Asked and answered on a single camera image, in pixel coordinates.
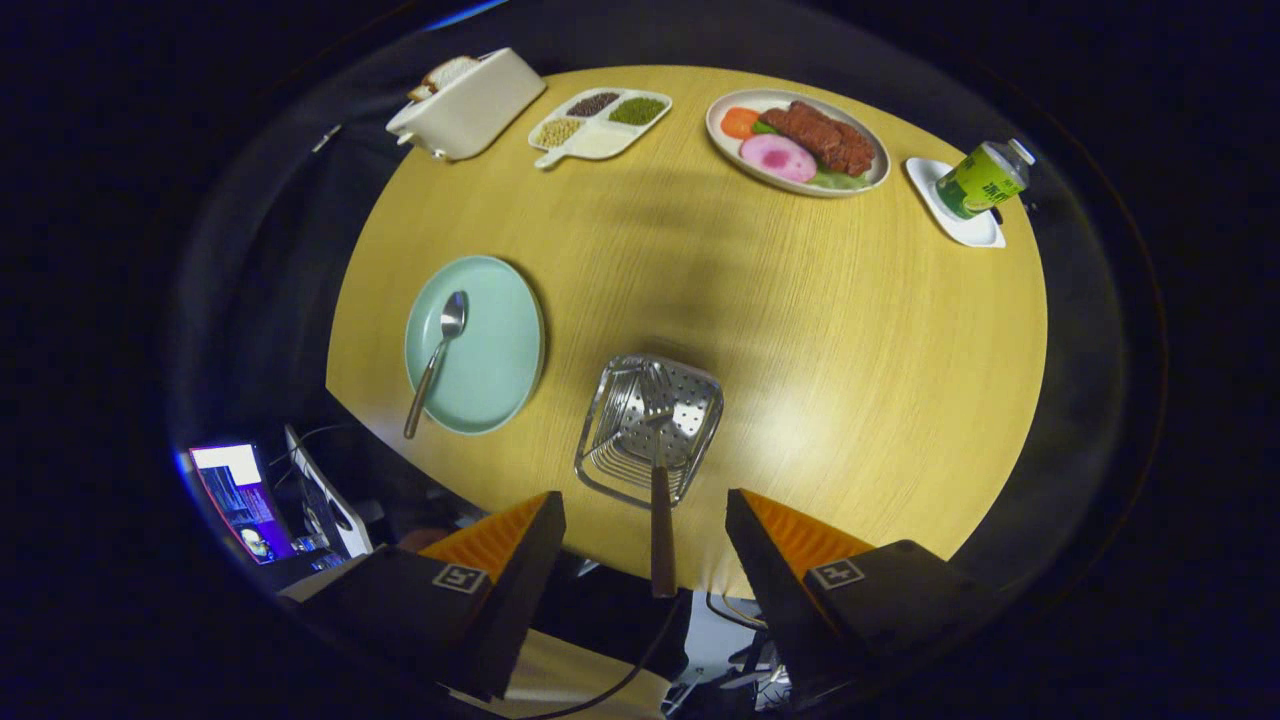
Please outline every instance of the wooden table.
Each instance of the wooden table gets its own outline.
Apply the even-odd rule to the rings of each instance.
[[[902,163],[964,154],[814,87],[690,67],[547,82],[477,158],[444,165],[415,150],[404,159],[347,268],[329,391],[485,510],[563,492],[566,548],[648,577],[648,512],[589,489],[572,459],[604,364],[657,352],[707,369],[726,397],[716,441],[675,512],[682,587],[753,596],[724,533],[733,487],[876,544],[911,538],[950,557],[1004,487],[1039,395],[1044,281],[1021,206],[1002,208],[1007,249],[952,242]],[[675,102],[612,160],[535,170],[529,131],[596,86],[655,90]],[[827,200],[736,169],[712,146],[704,114],[721,95],[751,87],[796,90],[859,118],[892,156],[888,181]],[[497,432],[462,437],[428,421],[406,441],[408,310],[444,264],[477,254],[507,260],[538,293],[544,374]]]

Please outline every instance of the monitor screen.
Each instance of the monitor screen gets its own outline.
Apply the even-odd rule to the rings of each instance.
[[[252,445],[195,447],[191,459],[218,514],[253,561],[261,565],[296,555]]]

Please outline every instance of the black beans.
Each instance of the black beans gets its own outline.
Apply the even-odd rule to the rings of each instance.
[[[591,115],[599,113],[605,105],[613,102],[618,99],[617,92],[598,92],[590,97],[584,97],[573,104],[568,109],[566,115],[573,115],[575,118],[590,118]]]

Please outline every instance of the green can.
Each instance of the green can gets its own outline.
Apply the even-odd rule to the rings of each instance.
[[[968,220],[1027,190],[1036,158],[1021,142],[983,142],[937,182],[938,197],[952,215]]]

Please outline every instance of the metal skimmer basket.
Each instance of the metal skimmer basket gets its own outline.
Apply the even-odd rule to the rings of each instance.
[[[680,505],[716,434],[724,396],[703,370],[654,355],[620,355],[595,388],[573,470],[589,487],[650,509],[650,473],[667,468]]]

